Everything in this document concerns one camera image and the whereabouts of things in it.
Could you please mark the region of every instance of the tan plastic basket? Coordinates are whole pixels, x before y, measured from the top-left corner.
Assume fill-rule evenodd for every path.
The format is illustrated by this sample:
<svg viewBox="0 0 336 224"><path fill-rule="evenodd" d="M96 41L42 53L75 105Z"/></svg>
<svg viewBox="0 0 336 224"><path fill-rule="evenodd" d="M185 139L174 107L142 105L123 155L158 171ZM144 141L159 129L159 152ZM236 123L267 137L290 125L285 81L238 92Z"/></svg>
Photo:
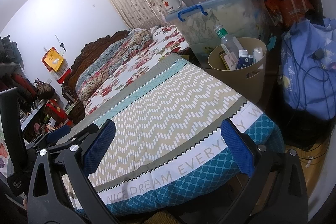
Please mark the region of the tan plastic basket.
<svg viewBox="0 0 336 224"><path fill-rule="evenodd" d="M221 46L218 46L210 53L208 58L209 65L212 67L212 70L207 69L206 71L236 90L249 101L256 104L260 100L261 93L263 92L266 67L266 45L261 40L251 37L242 37L238 38L238 40L249 54L253 54L254 48L261 47L263 52L262 59L246 68L226 70L224 63L219 56L219 53L223 51L223 49ZM257 74L249 77L249 74L258 70L261 65L263 65L263 68L259 70Z"/></svg>

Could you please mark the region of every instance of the water bottle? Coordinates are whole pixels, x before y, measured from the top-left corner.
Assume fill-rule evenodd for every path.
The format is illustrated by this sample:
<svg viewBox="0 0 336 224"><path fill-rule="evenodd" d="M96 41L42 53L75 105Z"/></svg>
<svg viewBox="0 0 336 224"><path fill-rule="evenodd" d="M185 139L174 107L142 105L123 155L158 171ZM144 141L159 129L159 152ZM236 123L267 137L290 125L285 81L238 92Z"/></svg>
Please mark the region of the water bottle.
<svg viewBox="0 0 336 224"><path fill-rule="evenodd" d="M243 50L243 47L234 35L229 34L224 29L223 25L216 25L214 28L220 38L223 50L226 55L228 55L228 58L231 59L231 61L234 61L234 67L236 67L239 59L239 50Z"/></svg>

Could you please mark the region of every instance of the blue handle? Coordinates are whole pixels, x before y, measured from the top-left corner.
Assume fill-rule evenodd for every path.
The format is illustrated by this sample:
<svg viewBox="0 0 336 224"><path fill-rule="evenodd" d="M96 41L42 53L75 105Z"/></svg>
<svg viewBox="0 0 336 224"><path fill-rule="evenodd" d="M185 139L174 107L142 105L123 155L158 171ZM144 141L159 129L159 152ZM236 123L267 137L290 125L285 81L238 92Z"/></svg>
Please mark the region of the blue handle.
<svg viewBox="0 0 336 224"><path fill-rule="evenodd" d="M88 176L96 172L98 165L110 147L116 135L116 125L111 120L106 120L97 131L97 137L83 155L83 173Z"/></svg>
<svg viewBox="0 0 336 224"><path fill-rule="evenodd" d="M220 132L240 171L251 178L255 168L254 159L245 142L227 120L222 122Z"/></svg>
<svg viewBox="0 0 336 224"><path fill-rule="evenodd" d="M183 14L185 14L187 12L191 12L191 11L196 10L196 9L200 9L203 15L205 15L205 16L208 15L208 13L203 10L203 7L201 5L196 4L194 6L191 6L191 7L188 7L188 8L185 8L185 9L179 11L179 13L177 14L177 17L179 18L179 20L181 20L182 22L184 22L185 19L183 19L181 17L181 15L183 15Z"/></svg>
<svg viewBox="0 0 336 224"><path fill-rule="evenodd" d="M71 127L68 125L64 125L50 133L47 136L47 143L57 142L60 138L63 138L65 135L69 134Z"/></svg>

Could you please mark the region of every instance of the carved wooden headboard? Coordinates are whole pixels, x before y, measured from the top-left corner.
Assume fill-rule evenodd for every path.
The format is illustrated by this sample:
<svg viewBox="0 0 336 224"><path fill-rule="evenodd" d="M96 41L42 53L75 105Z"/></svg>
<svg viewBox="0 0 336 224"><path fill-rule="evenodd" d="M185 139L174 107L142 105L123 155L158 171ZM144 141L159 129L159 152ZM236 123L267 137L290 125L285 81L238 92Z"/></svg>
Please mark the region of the carved wooden headboard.
<svg viewBox="0 0 336 224"><path fill-rule="evenodd" d="M94 62L97 58L107 49L108 46L113 44L120 39L123 39L128 36L129 31L123 30L116 32L112 37L109 35L107 37L99 38L96 42L90 42L86 44L82 49L82 52L77 58L75 62L71 66L72 72L65 77L65 80L62 84L62 95L68 101L70 101L69 97L65 94L65 92L70 95L78 98L76 94L76 83L81 74Z"/></svg>

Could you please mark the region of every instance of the blue hexagon pattern fabric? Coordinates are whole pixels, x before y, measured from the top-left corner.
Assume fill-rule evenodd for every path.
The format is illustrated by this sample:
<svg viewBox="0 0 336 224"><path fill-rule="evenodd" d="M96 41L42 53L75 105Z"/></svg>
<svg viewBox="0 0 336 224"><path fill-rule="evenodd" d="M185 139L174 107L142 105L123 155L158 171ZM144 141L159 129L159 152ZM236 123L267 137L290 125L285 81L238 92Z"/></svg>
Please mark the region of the blue hexagon pattern fabric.
<svg viewBox="0 0 336 224"><path fill-rule="evenodd" d="M265 114L245 132L258 144L265 144L275 152L284 152L284 142L278 126ZM225 148L211 160L185 176L143 195L114 202L106 206L113 215L121 216L154 211L174 206L200 195L210 193L239 173L239 168L230 150Z"/></svg>

